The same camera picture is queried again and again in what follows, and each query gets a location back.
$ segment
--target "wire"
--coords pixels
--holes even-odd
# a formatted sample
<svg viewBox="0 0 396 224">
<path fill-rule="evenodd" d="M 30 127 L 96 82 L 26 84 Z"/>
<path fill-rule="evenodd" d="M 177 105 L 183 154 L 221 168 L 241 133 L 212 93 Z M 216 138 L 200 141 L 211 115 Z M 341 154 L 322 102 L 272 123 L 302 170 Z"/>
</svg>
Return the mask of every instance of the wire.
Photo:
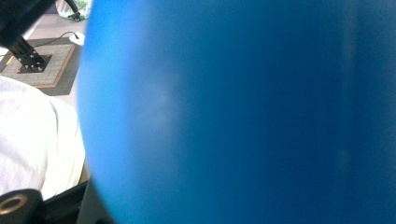
<svg viewBox="0 0 396 224">
<path fill-rule="evenodd" d="M 35 46 L 32 46 L 32 47 L 33 47 L 33 48 L 37 48 L 37 47 L 42 47 L 42 46 L 51 44 L 51 43 L 53 43 L 53 42 L 55 42 L 55 41 L 61 39 L 64 35 L 67 35 L 67 34 L 73 34 L 73 35 L 76 37 L 76 39 L 79 39 L 79 37 L 78 37 L 78 35 L 77 35 L 76 33 L 74 33 L 73 31 L 68 31 L 68 32 L 62 34 L 61 36 L 59 36 L 58 38 L 53 39 L 53 40 L 51 40 L 51 41 L 49 41 L 49 42 L 47 42 L 47 43 L 45 43 L 45 44 L 39 44 L 39 45 L 35 45 Z M 0 57 L 5 57 L 5 56 L 8 56 L 8 55 L 12 55 L 12 53 L 2 54 L 2 55 L 0 55 Z"/>
</svg>

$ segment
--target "metal ring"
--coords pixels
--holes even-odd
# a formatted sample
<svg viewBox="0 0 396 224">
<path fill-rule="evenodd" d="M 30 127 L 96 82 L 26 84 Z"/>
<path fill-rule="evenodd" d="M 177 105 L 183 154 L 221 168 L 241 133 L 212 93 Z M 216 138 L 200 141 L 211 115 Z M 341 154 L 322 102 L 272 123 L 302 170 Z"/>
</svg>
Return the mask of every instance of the metal ring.
<svg viewBox="0 0 396 224">
<path fill-rule="evenodd" d="M 7 203 L 10 203 L 14 200 L 18 200 L 18 203 L 13 206 L 6 207 Z M 8 199 L 5 199 L 3 202 L 0 203 L 0 215 L 6 215 L 12 213 L 15 210 L 18 210 L 20 207 L 26 204 L 26 202 L 27 202 L 27 197 L 26 195 L 23 194 L 17 194 Z"/>
</svg>

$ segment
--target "white fabric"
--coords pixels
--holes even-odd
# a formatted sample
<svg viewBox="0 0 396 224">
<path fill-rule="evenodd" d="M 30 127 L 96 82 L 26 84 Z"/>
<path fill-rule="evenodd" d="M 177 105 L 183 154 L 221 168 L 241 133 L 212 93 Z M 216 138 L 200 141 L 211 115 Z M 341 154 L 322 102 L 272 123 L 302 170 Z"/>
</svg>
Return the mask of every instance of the white fabric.
<svg viewBox="0 0 396 224">
<path fill-rule="evenodd" d="M 46 200 L 78 183 L 84 158 L 73 107 L 0 77 L 0 195 L 38 189 Z"/>
</svg>

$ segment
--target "brown rug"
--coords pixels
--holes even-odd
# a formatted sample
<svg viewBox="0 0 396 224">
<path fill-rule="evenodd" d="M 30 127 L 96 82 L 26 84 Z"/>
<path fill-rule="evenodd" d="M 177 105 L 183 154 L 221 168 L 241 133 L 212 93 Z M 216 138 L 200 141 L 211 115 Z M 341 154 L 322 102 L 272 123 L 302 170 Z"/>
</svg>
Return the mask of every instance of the brown rug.
<svg viewBox="0 0 396 224">
<path fill-rule="evenodd" d="M 54 38 L 27 41 L 32 46 L 37 46 L 52 40 Z M 8 55 L 0 62 L 0 75 L 34 86 L 47 95 L 70 94 L 78 71 L 80 46 L 71 43 L 66 37 L 51 44 L 36 47 L 35 50 L 40 55 L 52 55 L 43 73 L 19 73 L 20 62 L 12 55 Z"/>
</svg>

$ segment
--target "black object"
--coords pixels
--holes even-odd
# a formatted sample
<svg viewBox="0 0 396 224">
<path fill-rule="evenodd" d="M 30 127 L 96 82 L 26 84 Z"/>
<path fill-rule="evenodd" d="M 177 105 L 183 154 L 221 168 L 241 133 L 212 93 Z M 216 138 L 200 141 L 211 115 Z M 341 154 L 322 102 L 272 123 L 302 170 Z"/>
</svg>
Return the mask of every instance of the black object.
<svg viewBox="0 0 396 224">
<path fill-rule="evenodd" d="M 78 12 L 76 3 L 73 0 L 64 0 L 64 1 L 67 3 L 67 5 L 69 5 L 72 8 L 74 12 L 73 15 L 70 15 L 67 18 L 73 19 L 74 21 L 81 21 L 80 13 Z"/>
<path fill-rule="evenodd" d="M 12 47 L 55 0 L 0 1 L 0 45 Z"/>
<path fill-rule="evenodd" d="M 1 224 L 114 223 L 91 181 L 43 202 L 35 189 L 16 190 L 0 197 Z"/>
<path fill-rule="evenodd" d="M 16 190 L 0 197 L 0 223 L 42 223 L 45 216 L 43 198 L 35 189 Z"/>
<path fill-rule="evenodd" d="M 20 37 L 9 48 L 9 51 L 22 64 L 20 73 L 37 73 L 44 72 L 50 61 L 51 55 L 41 56 L 29 43 Z"/>
</svg>

